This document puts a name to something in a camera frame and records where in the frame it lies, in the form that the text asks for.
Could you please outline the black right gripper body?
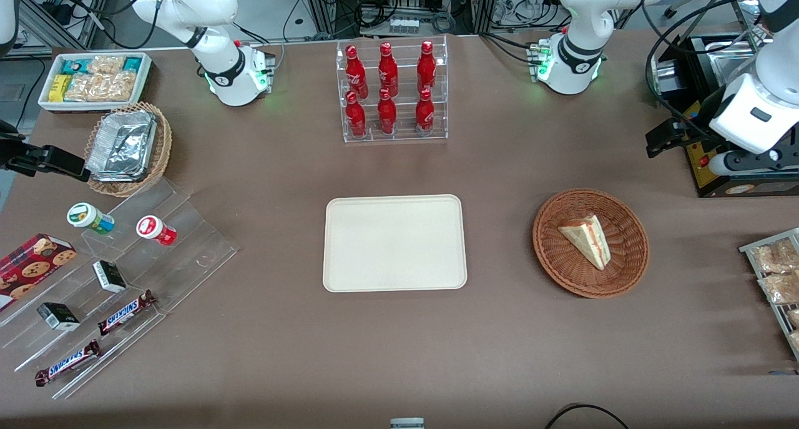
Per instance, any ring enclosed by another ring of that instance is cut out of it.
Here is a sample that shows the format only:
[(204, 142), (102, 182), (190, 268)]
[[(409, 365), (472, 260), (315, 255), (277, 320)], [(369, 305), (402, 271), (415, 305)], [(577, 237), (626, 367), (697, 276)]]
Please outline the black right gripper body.
[(31, 175), (28, 167), (20, 167), (17, 162), (26, 160), (28, 146), (23, 143), (24, 137), (15, 126), (1, 120), (1, 169), (14, 171), (20, 175)]

